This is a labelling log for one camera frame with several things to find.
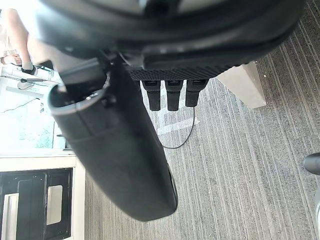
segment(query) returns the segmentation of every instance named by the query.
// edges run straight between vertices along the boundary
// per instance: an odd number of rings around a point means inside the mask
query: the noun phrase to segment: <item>chair leg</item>
[[[303,161],[305,169],[315,175],[320,175],[320,152],[306,156]]]

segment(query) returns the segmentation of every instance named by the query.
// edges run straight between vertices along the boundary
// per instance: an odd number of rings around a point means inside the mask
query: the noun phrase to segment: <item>carpet floor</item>
[[[217,79],[209,81],[190,139],[165,150],[179,195],[173,215],[133,220],[87,175],[85,239],[317,239],[320,179],[302,163],[320,152],[319,39],[320,1],[309,0],[292,36],[257,61],[264,107],[248,109]],[[168,112],[161,95],[162,109],[150,117],[162,143],[176,146],[189,133],[193,111]]]

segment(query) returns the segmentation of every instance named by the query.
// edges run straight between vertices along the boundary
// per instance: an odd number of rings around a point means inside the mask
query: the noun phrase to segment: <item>striped carpet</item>
[[[267,106],[248,109],[217,79],[201,93],[189,141],[165,151],[179,194],[175,214],[135,221],[87,176],[85,239],[317,239],[320,178],[302,162],[320,151],[319,9],[309,0],[295,33],[257,62]],[[150,116],[163,144],[176,146],[189,133],[192,109],[167,112],[165,97]]]

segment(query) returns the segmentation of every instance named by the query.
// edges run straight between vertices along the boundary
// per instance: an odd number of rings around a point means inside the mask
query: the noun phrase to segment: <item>person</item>
[[[21,65],[22,72],[36,75],[37,68],[33,65],[28,51],[29,33],[23,25],[17,10],[13,8],[2,9],[1,18],[3,25],[1,26],[0,40],[6,44],[6,54],[1,57],[1,63]],[[15,53],[12,53],[12,46],[16,50]]]

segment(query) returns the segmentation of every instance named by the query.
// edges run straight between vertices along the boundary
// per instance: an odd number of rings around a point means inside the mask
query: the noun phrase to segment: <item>wooden desk leg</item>
[[[234,66],[221,73],[218,80],[250,109],[266,105],[264,91],[261,86],[255,62]]]

